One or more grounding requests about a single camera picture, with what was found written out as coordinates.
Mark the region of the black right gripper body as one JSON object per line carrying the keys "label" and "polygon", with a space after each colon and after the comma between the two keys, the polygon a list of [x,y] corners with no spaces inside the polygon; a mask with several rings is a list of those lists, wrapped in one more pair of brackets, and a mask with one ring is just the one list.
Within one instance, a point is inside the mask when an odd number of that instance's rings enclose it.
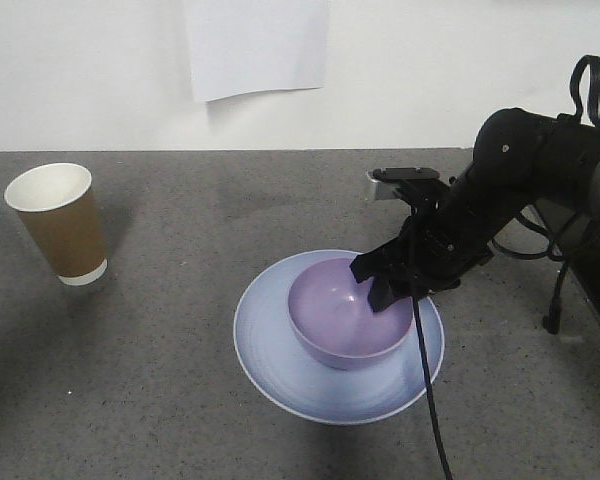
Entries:
{"label": "black right gripper body", "polygon": [[394,244],[394,291],[430,293],[457,287],[460,278],[492,257],[488,242],[515,216],[515,190],[462,174],[409,179],[398,192],[412,207]]}

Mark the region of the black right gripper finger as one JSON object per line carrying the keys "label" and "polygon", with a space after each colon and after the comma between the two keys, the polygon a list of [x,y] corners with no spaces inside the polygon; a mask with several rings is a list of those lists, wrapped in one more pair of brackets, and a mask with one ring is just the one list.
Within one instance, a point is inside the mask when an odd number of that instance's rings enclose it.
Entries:
{"label": "black right gripper finger", "polygon": [[384,276],[373,278],[368,303],[374,313],[380,313],[410,296],[410,284]]}
{"label": "black right gripper finger", "polygon": [[405,261],[405,247],[401,240],[394,238],[367,253],[357,255],[349,268],[357,283],[370,278],[395,279],[400,276]]}

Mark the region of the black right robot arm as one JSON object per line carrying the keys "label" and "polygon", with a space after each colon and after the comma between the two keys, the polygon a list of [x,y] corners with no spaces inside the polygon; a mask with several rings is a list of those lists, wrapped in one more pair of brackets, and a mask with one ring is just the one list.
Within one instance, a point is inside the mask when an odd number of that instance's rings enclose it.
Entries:
{"label": "black right robot arm", "polygon": [[489,241],[539,199],[590,217],[592,234],[600,235],[600,126],[568,115],[495,112],[479,130],[471,163],[451,184],[425,167],[371,175],[412,208],[397,237],[350,266],[357,282],[372,282],[375,312],[457,287],[463,274],[490,260]]}

